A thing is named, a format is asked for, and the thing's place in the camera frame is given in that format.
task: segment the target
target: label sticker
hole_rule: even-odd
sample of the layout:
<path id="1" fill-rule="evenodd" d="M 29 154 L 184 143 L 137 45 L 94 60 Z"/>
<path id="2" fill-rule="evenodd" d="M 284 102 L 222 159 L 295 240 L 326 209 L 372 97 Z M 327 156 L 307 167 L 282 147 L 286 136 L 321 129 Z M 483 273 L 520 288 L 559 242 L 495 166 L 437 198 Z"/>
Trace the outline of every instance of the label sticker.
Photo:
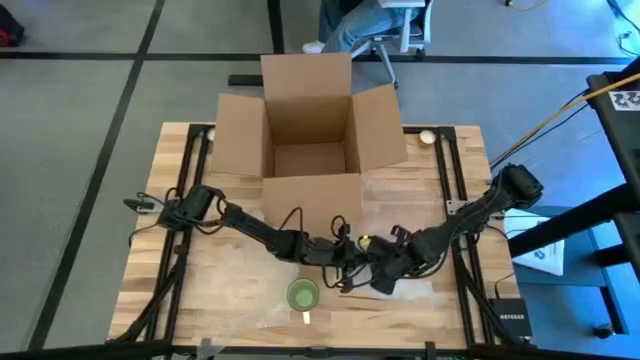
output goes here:
<path id="1" fill-rule="evenodd" d="M 616 111 L 640 111 L 640 91 L 610 91 Z"/>

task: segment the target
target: box flap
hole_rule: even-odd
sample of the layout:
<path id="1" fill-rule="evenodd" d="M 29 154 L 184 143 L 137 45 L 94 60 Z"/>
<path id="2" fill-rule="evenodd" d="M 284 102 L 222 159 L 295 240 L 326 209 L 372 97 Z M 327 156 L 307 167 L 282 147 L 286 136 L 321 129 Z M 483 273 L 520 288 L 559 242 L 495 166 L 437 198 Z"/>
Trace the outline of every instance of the box flap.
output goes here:
<path id="1" fill-rule="evenodd" d="M 408 160 L 402 119 L 392 85 L 354 95 L 352 116 L 361 171 Z"/>
<path id="2" fill-rule="evenodd" d="M 267 101 L 291 96 L 351 95 L 351 55 L 261 56 Z"/>
<path id="3" fill-rule="evenodd" d="M 273 172 L 273 148 L 264 100 L 220 95 L 211 161 L 215 172 L 250 176 Z"/>
<path id="4" fill-rule="evenodd" d="M 360 174 L 295 176 L 265 179 L 262 210 L 265 221 L 278 227 L 289 212 L 303 209 L 303 226 L 311 236 L 333 239 L 331 220 L 342 215 L 349 223 L 362 218 L 362 188 Z M 285 227 L 298 229 L 294 216 Z"/>

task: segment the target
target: chair leg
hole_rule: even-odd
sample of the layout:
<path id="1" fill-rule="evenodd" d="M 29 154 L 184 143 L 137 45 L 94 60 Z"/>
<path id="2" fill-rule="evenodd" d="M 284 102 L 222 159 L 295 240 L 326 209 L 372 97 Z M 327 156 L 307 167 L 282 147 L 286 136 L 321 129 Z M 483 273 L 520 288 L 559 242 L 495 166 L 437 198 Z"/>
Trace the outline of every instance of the chair leg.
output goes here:
<path id="1" fill-rule="evenodd" d="M 387 69 L 387 73 L 391 78 L 393 87 L 397 89 L 398 81 L 396 81 L 396 74 L 393 73 L 393 68 L 391 67 L 391 61 L 389 60 L 389 54 L 387 53 L 387 49 L 384 47 L 383 44 L 377 45 L 376 48 L 378 50 L 378 56 L 380 56 L 380 59 L 382 59 L 382 62 L 384 63 L 384 67 L 385 69 Z"/>

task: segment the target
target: white ball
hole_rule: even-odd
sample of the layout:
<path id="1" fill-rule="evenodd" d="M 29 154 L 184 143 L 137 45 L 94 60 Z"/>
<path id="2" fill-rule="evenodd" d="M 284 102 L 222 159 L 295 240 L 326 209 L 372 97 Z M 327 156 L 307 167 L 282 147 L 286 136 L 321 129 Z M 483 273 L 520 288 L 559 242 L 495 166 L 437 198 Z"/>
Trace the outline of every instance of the white ball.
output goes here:
<path id="1" fill-rule="evenodd" d="M 216 135 L 216 129 L 211 129 L 207 131 L 207 139 L 209 139 L 209 141 L 213 141 L 213 138 L 215 135 Z"/>
<path id="2" fill-rule="evenodd" d="M 431 130 L 422 130 L 420 132 L 420 141 L 425 144 L 433 144 L 436 141 L 436 134 Z"/>

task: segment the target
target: green cup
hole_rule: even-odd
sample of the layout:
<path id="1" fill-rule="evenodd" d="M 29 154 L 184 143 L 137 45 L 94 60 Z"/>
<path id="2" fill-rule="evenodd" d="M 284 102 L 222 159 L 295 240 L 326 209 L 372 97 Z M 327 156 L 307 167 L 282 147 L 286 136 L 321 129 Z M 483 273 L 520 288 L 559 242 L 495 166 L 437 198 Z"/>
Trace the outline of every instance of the green cup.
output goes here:
<path id="1" fill-rule="evenodd" d="M 287 302 L 294 310 L 305 312 L 318 305 L 320 290 L 316 283 L 309 279 L 298 279 L 287 289 Z"/>

